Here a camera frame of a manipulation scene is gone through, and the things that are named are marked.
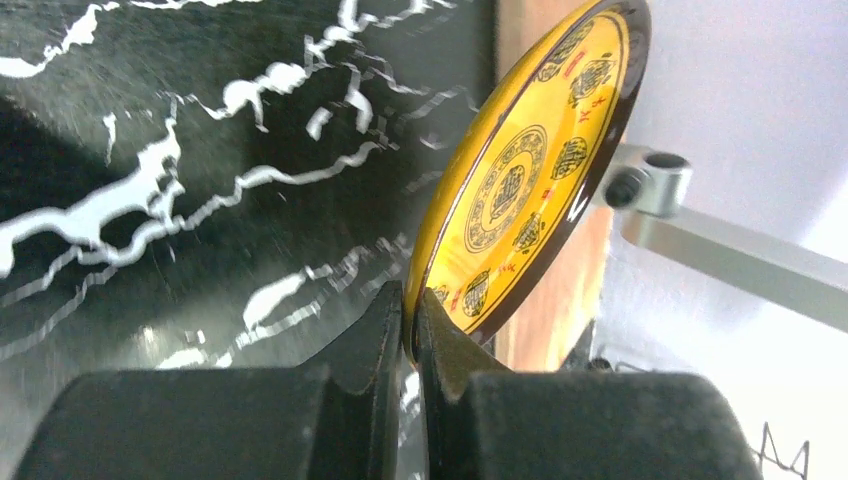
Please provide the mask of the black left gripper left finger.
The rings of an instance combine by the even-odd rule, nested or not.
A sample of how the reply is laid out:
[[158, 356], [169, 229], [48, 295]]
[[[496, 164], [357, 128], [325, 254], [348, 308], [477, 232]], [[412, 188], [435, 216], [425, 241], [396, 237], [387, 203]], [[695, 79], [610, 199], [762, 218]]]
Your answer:
[[293, 367], [78, 377], [38, 425], [18, 479], [391, 479], [402, 287]]

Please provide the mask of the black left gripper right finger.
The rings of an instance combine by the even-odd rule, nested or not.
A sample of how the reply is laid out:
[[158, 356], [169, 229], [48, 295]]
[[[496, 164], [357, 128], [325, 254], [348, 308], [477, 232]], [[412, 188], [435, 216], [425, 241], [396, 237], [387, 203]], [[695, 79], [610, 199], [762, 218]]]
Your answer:
[[432, 479], [756, 479], [738, 420], [685, 373], [517, 373], [426, 291], [416, 361]]

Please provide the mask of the yellow patterned plate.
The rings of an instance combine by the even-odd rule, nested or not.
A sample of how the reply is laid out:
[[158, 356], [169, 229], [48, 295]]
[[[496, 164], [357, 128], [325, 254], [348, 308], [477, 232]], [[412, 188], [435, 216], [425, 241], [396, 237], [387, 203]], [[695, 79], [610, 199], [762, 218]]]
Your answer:
[[433, 294], [489, 340], [571, 236], [623, 136], [652, 33], [644, 1], [588, 1], [498, 83], [456, 148], [419, 228], [403, 300], [403, 344]]

